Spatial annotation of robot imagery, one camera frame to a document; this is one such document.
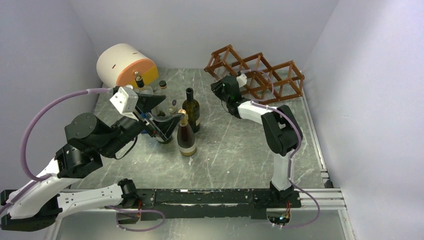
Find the round clear glass bottle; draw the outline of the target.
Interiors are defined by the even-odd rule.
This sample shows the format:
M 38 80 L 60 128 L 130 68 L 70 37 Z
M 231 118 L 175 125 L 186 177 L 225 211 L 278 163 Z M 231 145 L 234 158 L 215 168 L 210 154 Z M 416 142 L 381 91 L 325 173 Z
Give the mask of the round clear glass bottle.
M 156 107 L 158 115 L 169 116 L 176 113 L 176 100 L 172 99 L 169 95 L 168 85 L 165 80 L 159 82 L 159 89 L 156 93 L 161 96 L 166 96 L 165 100 Z

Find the green wine bottle black cap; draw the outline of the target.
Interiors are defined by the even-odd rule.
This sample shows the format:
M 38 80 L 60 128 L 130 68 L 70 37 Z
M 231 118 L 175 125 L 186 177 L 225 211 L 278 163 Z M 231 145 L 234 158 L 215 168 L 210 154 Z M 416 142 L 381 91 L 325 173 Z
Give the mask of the green wine bottle black cap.
M 194 90 L 189 87 L 185 91 L 186 100 L 182 103 L 182 108 L 186 111 L 188 123 L 194 133 L 200 130 L 200 104 L 194 98 Z

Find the square clear whisky bottle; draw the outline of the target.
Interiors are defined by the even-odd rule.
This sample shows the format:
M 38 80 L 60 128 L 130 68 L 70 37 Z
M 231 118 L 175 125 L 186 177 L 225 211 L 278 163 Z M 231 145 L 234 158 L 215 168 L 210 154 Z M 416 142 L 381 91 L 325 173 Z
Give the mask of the square clear whisky bottle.
M 154 91 L 152 87 L 144 83 L 143 78 L 140 75 L 135 76 L 135 83 L 137 87 L 134 89 L 134 92 L 137 94 L 153 95 Z

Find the dark bottle gold cap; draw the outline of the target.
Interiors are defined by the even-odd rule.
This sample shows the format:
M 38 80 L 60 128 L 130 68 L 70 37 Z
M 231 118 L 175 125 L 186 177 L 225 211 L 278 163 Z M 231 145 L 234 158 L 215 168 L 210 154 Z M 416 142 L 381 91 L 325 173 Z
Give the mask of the dark bottle gold cap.
M 178 111 L 183 114 L 182 119 L 179 121 L 177 131 L 177 143 L 180 153 L 183 156 L 192 156 L 196 152 L 196 140 L 194 132 L 189 124 L 187 112 L 184 109 Z

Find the green wine bottle silver cap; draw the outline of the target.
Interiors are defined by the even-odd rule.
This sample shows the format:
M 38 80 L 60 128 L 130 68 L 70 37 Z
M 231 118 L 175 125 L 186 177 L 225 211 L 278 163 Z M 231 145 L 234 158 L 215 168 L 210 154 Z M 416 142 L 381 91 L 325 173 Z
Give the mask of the green wine bottle silver cap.
M 172 135 L 165 135 L 165 136 L 161 136 L 161 135 L 156 135 L 155 139 L 158 143 L 160 144 L 169 144 L 172 140 L 173 140 L 173 136 Z

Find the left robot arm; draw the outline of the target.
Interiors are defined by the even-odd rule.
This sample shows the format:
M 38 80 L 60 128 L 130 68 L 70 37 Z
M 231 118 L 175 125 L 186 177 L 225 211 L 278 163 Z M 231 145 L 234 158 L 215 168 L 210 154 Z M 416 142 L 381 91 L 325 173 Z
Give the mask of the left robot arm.
M 116 93 L 110 102 L 121 118 L 112 125 L 91 113 L 78 115 L 65 127 L 67 143 L 35 179 L 1 193 L 1 229 L 34 232 L 85 210 L 140 207 L 142 198 L 127 178 L 94 190 L 66 193 L 65 188 L 101 168 L 102 157 L 114 159 L 127 144 L 135 145 L 142 132 L 169 141 L 183 115 L 152 115 L 164 99 L 163 95 Z

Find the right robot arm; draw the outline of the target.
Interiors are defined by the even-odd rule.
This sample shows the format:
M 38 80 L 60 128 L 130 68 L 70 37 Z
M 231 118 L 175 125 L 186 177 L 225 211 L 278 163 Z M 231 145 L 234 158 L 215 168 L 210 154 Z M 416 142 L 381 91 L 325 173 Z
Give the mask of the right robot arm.
M 303 134 L 287 105 L 272 107 L 260 104 L 258 99 L 243 97 L 240 87 L 246 83 L 245 74 L 227 75 L 212 83 L 210 89 L 226 104 L 232 116 L 262 125 L 266 143 L 274 153 L 269 199 L 275 207 L 282 207 L 295 188 L 292 178 L 293 156 L 301 146 Z

